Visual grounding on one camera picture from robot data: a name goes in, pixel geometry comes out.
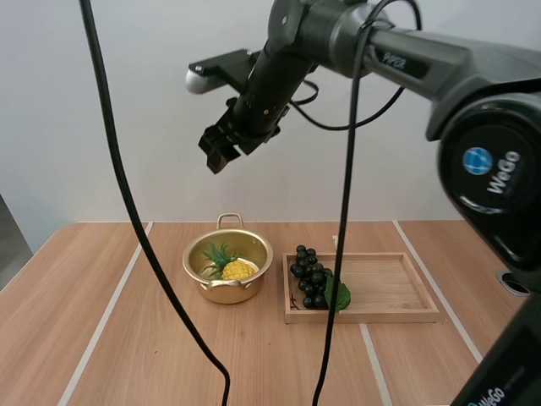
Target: white stripe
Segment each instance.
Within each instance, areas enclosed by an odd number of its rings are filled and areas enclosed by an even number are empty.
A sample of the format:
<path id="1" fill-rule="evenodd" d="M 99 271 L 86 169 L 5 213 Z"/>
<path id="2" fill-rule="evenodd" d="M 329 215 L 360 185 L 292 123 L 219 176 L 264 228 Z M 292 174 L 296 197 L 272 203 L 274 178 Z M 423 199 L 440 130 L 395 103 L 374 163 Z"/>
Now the white stripe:
<path id="1" fill-rule="evenodd" d="M 424 265 L 423 260 L 421 260 L 421 257 L 419 256 L 417 251 L 413 248 L 412 243 L 410 243 L 409 239 L 407 238 L 407 235 L 402 230 L 402 227 L 400 227 L 400 224 L 398 223 L 398 221 L 393 220 L 393 224 L 395 225 L 396 231 L 400 234 L 400 236 L 402 237 L 402 240 L 407 245 L 407 248 L 412 253 L 413 258 L 415 258 L 415 261 L 418 263 L 419 267 L 421 268 L 421 271 L 423 271 L 423 274 L 425 275 L 425 277 L 429 281 L 430 286 L 432 287 L 432 289 L 436 293 L 436 296 L 438 296 L 438 299 L 440 300 L 441 304 L 445 308 L 445 311 L 447 312 L 447 314 L 451 318 L 453 324 L 455 325 L 456 329 L 458 330 L 458 333 L 461 335 L 462 340 L 464 340 L 464 343 L 466 343 L 467 347 L 469 348 L 469 350 L 472 353 L 475 360 L 478 363 L 480 363 L 483 360 L 483 356 L 481 355 L 481 353 L 479 353 L 479 350 L 477 349 L 477 347 L 473 343 L 472 338 L 469 336 L 469 334 L 467 333 L 466 329 L 464 328 L 464 326 L 462 325 L 460 320 L 458 320 L 458 317 L 456 316 L 455 312 L 451 308 L 451 305 L 449 304 L 449 302 L 445 298 L 444 294 L 441 292 L 441 290 L 438 287 L 438 284 L 436 283 L 436 281 L 432 278 L 432 275 L 430 275 L 430 272 L 429 272 L 428 268 Z"/>
<path id="2" fill-rule="evenodd" d="M 149 222 L 146 225 L 145 234 L 149 235 L 149 232 L 151 229 L 152 229 L 152 222 Z M 62 395 L 62 397 L 60 398 L 60 401 L 58 402 L 59 406 L 67 405 L 69 402 L 69 399 L 71 398 L 71 395 L 74 393 L 75 387 L 77 387 L 77 384 L 79 383 L 79 379 L 83 375 L 83 371 L 85 370 L 86 364 L 88 364 L 88 360 L 90 359 L 92 353 L 94 352 L 94 348 L 96 347 L 96 344 L 98 343 L 98 340 L 100 339 L 100 336 L 103 333 L 103 329 L 105 328 L 105 325 L 107 324 L 107 321 L 109 320 L 109 316 L 111 316 L 112 310 L 114 309 L 115 304 L 117 303 L 118 297 L 120 296 L 120 293 L 122 292 L 122 289 L 124 288 L 124 285 L 126 284 L 126 281 L 128 280 L 129 274 L 134 268 L 135 262 L 137 261 L 137 257 L 139 256 L 140 252 L 141 252 L 141 245 L 138 244 L 137 248 L 135 249 L 134 254 L 132 255 L 132 259 L 129 261 L 128 265 L 126 266 L 126 270 L 124 271 L 124 274 L 122 275 L 122 277 L 120 278 L 120 281 L 118 282 L 117 288 L 115 289 L 114 293 L 111 296 L 111 299 L 109 300 L 109 304 L 107 305 L 107 307 L 105 308 L 105 311 L 103 312 L 103 315 L 101 316 L 100 322 L 98 323 L 96 330 L 94 331 L 94 334 L 92 334 L 92 338 L 90 339 L 88 345 L 86 346 L 86 350 L 83 353 L 83 356 L 81 357 L 81 360 L 79 361 L 79 364 L 77 365 L 77 368 L 75 368 L 74 374 L 69 380 L 69 384 L 66 387 L 64 394 Z"/>
<path id="3" fill-rule="evenodd" d="M 338 245 L 338 236 L 333 235 L 332 239 L 335 242 L 336 248 Z M 374 372 L 374 377 L 376 383 L 378 384 L 378 389 L 380 390 L 381 402 L 383 403 L 383 406 L 392 406 L 391 395 L 389 394 L 389 389 L 385 383 L 385 377 L 383 376 L 383 371 L 381 370 L 378 354 L 375 352 L 374 344 L 372 343 L 369 328 L 366 324 L 359 324 L 359 326 L 361 327 L 364 346 L 366 347 L 366 352 L 369 355 L 370 364 L 372 365 L 372 371 Z"/>

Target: golden pot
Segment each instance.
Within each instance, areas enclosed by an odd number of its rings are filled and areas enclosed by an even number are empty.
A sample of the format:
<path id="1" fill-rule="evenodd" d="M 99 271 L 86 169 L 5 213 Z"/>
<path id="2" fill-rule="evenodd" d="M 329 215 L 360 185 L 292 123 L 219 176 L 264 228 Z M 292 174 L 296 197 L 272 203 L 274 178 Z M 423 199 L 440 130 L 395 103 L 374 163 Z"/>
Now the golden pot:
<path id="1" fill-rule="evenodd" d="M 239 228 L 222 228 L 221 221 L 225 217 L 236 217 Z M 238 252 L 241 261 L 256 266 L 258 271 L 242 281 L 212 281 L 202 277 L 200 273 L 209 265 L 203 251 L 209 244 L 217 247 L 227 244 L 231 252 Z M 233 304 L 250 299 L 261 289 L 265 271 L 272 262 L 272 247 L 269 242 L 256 233 L 244 229 L 243 218 L 237 213 L 224 213 L 218 217 L 216 230 L 198 237 L 183 254 L 183 265 L 186 272 L 195 280 L 201 295 L 220 304 Z"/>

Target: wooden tray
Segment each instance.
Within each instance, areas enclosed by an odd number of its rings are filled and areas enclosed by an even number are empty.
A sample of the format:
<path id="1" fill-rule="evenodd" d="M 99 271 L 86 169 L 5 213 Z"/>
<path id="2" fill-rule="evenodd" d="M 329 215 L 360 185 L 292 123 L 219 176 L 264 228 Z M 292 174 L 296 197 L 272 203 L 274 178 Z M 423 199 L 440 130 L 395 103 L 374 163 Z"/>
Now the wooden tray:
<path id="1" fill-rule="evenodd" d="M 334 271 L 335 254 L 318 254 L 324 267 Z M 295 254 L 284 254 L 286 323 L 326 323 L 328 310 L 308 310 L 298 279 L 289 271 Z M 342 282 L 352 293 L 352 302 L 340 311 L 335 323 L 430 323 L 440 313 L 429 292 L 403 252 L 344 254 Z"/>

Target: pineapple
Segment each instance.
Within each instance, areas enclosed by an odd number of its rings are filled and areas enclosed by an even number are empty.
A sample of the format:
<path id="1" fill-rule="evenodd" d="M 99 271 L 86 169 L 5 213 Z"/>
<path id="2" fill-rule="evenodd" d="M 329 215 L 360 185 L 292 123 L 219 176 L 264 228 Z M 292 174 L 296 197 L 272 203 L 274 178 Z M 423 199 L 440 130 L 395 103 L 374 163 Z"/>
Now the pineapple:
<path id="1" fill-rule="evenodd" d="M 251 277 L 256 270 L 246 262 L 239 260 L 238 255 L 229 255 L 227 253 L 227 244 L 222 244 L 218 249 L 213 243 L 210 243 L 210 251 L 204 251 L 203 254 L 213 263 L 205 269 L 214 270 L 210 277 L 217 277 L 224 280 L 238 280 Z"/>

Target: grapes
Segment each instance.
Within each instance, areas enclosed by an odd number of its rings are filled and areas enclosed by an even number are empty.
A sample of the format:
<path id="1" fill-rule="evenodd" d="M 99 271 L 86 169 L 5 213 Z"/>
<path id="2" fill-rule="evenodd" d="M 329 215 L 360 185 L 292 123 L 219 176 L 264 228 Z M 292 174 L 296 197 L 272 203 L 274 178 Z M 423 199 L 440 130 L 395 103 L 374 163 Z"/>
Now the grapes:
<path id="1" fill-rule="evenodd" d="M 301 279 L 301 281 L 298 283 L 298 288 L 304 292 L 306 287 L 308 286 L 308 281 L 305 279 Z"/>
<path id="2" fill-rule="evenodd" d="M 316 309 L 326 309 L 327 307 L 327 302 L 325 300 L 325 296 L 323 296 L 322 294 L 318 294 L 314 297 L 314 300 L 312 301 L 312 305 L 316 308 Z"/>
<path id="3" fill-rule="evenodd" d="M 313 265 L 308 265 L 306 266 L 306 268 L 304 269 L 304 273 L 306 273 L 306 276 L 309 277 L 310 275 L 312 275 L 312 272 L 314 272 L 314 266 Z"/>
<path id="4" fill-rule="evenodd" d="M 310 285 L 309 283 L 306 284 L 306 287 L 304 288 L 304 292 L 306 293 L 306 296 L 315 296 L 316 291 L 313 285 Z"/>
<path id="5" fill-rule="evenodd" d="M 301 266 L 296 266 L 295 269 L 293 269 L 293 275 L 295 275 L 295 277 L 303 277 L 304 268 L 302 268 Z"/>
<path id="6" fill-rule="evenodd" d="M 325 301 L 327 277 L 332 277 L 332 270 L 318 262 L 313 248 L 306 249 L 305 245 L 297 247 L 296 263 L 289 270 L 299 278 L 298 289 L 304 292 L 303 306 L 305 309 L 328 309 Z"/>
<path id="7" fill-rule="evenodd" d="M 320 285 L 325 282 L 325 276 L 321 272 L 314 272 L 310 277 L 310 280 L 314 285 Z"/>
<path id="8" fill-rule="evenodd" d="M 312 309 L 314 307 L 314 301 L 307 296 L 303 299 L 303 306 L 307 309 Z"/>
<path id="9" fill-rule="evenodd" d="M 297 253 L 297 263 L 298 263 L 300 260 L 304 260 L 304 259 L 306 259 L 306 258 L 308 258 L 308 256 L 306 255 L 306 252 L 304 252 L 304 251 L 299 251 L 299 252 Z"/>

